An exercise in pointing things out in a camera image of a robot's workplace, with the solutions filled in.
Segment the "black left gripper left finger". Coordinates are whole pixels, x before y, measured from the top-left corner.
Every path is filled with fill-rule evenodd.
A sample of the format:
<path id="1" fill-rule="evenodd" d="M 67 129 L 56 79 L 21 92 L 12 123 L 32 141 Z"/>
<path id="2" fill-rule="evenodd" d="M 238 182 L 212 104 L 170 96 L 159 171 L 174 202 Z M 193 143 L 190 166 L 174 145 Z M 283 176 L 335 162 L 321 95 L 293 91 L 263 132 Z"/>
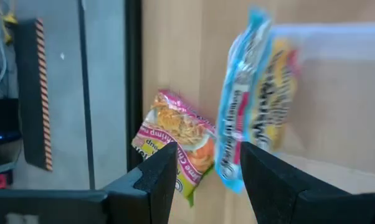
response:
<path id="1" fill-rule="evenodd" d="M 108 223 L 167 224 L 176 183 L 178 145 L 170 142 L 107 185 Z"/>

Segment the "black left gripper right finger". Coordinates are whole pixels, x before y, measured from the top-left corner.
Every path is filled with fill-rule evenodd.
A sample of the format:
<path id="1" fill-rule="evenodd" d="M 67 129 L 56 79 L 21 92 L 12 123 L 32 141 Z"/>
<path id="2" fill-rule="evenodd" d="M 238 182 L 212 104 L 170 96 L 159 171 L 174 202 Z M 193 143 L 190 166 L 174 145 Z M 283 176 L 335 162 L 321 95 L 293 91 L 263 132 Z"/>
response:
<path id="1" fill-rule="evenodd" d="M 350 211 L 336 188 L 251 143 L 241 144 L 244 184 L 259 223 L 344 223 Z"/>

